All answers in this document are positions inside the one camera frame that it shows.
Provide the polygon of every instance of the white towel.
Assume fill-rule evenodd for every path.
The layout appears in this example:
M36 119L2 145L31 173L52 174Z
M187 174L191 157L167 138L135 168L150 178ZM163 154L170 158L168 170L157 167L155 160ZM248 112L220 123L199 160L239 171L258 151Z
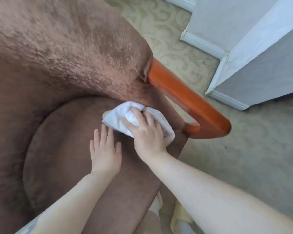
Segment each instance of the white towel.
M109 112L103 114L102 122L108 127L113 128L114 130L118 130L126 135L133 137L131 132L121 122L121 118L125 117L129 122L131 122L135 126L139 126L137 118L130 110L132 107L137 107L141 111L143 110L151 113L154 117L154 120L160 123L164 133L164 141L166 146L168 146L174 140L175 133L170 124L168 123L168 121L166 120L166 118L164 117L164 115L154 108L146 107L139 103L125 102L117 106L113 110L110 110Z

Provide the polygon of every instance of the orange wooden arm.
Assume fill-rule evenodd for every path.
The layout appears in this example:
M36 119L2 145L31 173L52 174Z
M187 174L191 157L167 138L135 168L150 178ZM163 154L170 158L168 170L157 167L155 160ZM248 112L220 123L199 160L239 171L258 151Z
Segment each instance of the orange wooden arm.
M155 58L152 61L148 82L198 122L185 122L182 132L189 138L218 138L231 131L231 123L227 118Z

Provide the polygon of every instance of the crushed velvet fabric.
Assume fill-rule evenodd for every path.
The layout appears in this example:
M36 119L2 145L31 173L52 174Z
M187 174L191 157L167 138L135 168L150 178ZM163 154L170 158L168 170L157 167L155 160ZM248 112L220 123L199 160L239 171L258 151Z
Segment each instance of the crushed velvet fabric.
M36 214L43 212L91 172L89 141L101 128L102 114L121 104L108 97L87 97L55 110L35 133L24 165L25 191ZM177 157L187 137L175 130L168 146ZM160 181L134 149L133 139L115 132L122 143L121 172L96 204L83 233L133 233L152 203Z
M24 161L60 105L87 95L136 101L181 129L181 117L145 82L151 60L147 42L102 0L0 0L0 233L36 215Z

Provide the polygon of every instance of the forearm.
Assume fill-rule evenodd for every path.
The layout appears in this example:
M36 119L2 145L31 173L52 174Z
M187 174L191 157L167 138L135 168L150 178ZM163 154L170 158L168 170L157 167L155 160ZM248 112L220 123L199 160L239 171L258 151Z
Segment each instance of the forearm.
M62 198L17 233L81 233L95 204L109 185L108 174L85 176Z
M147 163L207 234L293 233L293 220L173 157Z

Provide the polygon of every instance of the patterned carpet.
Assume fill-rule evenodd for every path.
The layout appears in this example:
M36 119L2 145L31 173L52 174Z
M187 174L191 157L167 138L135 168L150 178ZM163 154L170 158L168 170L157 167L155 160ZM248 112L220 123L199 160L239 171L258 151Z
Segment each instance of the patterned carpet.
M179 40L191 13L162 0L106 1L148 41L160 62L204 96L219 60ZM293 217L293 99L269 101L244 112L206 100L231 121L232 132L219 139L188 140L180 160ZM162 228L171 233L175 199L165 187L161 192Z

